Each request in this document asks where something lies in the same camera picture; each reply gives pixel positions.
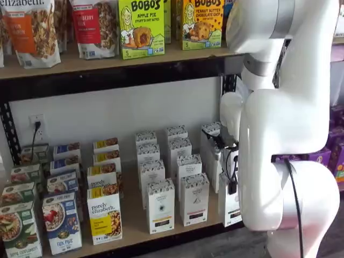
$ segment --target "white robotic arm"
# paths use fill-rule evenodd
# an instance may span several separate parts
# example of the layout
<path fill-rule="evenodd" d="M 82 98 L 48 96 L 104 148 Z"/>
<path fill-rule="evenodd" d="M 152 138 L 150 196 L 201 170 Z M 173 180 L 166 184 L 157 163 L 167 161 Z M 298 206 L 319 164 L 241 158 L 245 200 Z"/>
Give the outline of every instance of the white robotic arm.
<path fill-rule="evenodd" d="M 225 94 L 220 117 L 239 140 L 239 201 L 243 222 L 268 231 L 273 258 L 299 257 L 298 220 L 289 172 L 271 163 L 276 154 L 324 147 L 329 121 L 329 64 L 338 0 L 237 0 L 227 23 L 230 50 L 245 56 L 242 81 L 250 91 Z M 292 39 L 272 78 L 285 38 Z M 315 258 L 339 207 L 331 172 L 310 161 L 291 162 L 304 254 Z"/>

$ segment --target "wire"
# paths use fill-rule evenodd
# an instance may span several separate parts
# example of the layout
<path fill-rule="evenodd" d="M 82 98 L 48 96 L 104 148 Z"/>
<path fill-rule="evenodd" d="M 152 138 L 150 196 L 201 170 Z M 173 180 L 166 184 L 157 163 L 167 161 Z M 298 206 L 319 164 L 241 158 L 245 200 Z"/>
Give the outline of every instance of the wire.
<path fill-rule="evenodd" d="M 300 257 L 303 258 L 304 257 L 303 256 L 303 236 L 302 236 L 302 223 L 301 223 L 300 205 L 299 205 L 299 200 L 297 198 L 294 177 L 292 175 L 292 170 L 291 170 L 291 164 L 290 164 L 288 159 L 284 159 L 284 163 L 286 164 L 286 167 L 287 167 L 287 169 L 289 171 L 290 178 L 291 178 L 291 183 L 292 183 L 292 188 L 294 190 L 294 198 L 295 198 L 295 204 L 296 204 L 297 220 L 299 222 Z"/>

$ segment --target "electrical outlet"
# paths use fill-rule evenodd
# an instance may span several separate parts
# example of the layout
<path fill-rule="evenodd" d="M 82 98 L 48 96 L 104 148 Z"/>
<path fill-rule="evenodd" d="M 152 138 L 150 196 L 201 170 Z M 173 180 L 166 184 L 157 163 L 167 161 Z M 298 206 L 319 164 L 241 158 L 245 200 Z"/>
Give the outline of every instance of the electrical outlet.
<path fill-rule="evenodd" d="M 46 125 L 45 125 L 45 121 L 44 121 L 44 115 L 43 114 L 33 114 L 33 115 L 29 116 L 28 119 L 30 121 L 30 127 L 32 129 L 32 133 L 34 133 L 34 130 L 35 130 L 34 123 L 38 122 L 38 121 L 41 122 L 41 126 L 39 127 L 39 129 L 36 133 L 36 137 L 35 137 L 34 142 L 36 144 L 48 142 Z"/>

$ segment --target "power cord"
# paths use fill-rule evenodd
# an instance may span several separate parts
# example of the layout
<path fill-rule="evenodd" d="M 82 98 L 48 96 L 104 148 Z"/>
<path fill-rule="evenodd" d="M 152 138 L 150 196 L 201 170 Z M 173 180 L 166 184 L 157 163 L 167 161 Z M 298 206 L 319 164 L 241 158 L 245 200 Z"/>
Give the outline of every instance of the power cord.
<path fill-rule="evenodd" d="M 36 138 L 36 134 L 38 132 L 38 129 L 41 127 L 41 122 L 40 121 L 36 121 L 34 123 L 34 133 L 33 133 L 33 139 L 32 139 L 32 146 L 31 146 L 31 158 L 30 158 L 30 163 L 32 163 L 33 160 L 33 146 L 34 146 L 34 140 Z"/>
<path fill-rule="evenodd" d="M 292 175 L 292 169 L 291 169 L 291 164 L 288 159 L 284 159 L 284 163 L 286 164 L 286 167 L 289 171 L 290 178 L 291 178 L 291 183 L 292 183 L 292 188 L 294 190 L 294 198 L 295 198 L 295 204 L 296 204 L 296 213 L 297 213 L 297 220 L 299 223 L 299 241 L 300 241 L 300 257 L 303 258 L 303 235 L 302 235 L 302 223 L 301 223 L 301 212 L 300 212 L 300 205 L 299 205 L 299 200 L 297 198 L 297 193 L 296 193 L 296 187 L 295 187 L 295 182 L 294 182 L 294 177 Z"/>

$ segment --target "orange label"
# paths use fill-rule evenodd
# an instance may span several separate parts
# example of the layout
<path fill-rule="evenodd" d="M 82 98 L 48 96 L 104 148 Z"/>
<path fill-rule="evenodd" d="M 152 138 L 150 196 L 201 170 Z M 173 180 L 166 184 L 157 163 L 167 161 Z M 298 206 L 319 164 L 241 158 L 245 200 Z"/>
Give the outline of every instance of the orange label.
<path fill-rule="evenodd" d="M 24 12 L 8 12 L 4 16 L 15 50 L 21 53 L 36 53 L 32 35 L 31 15 Z"/>

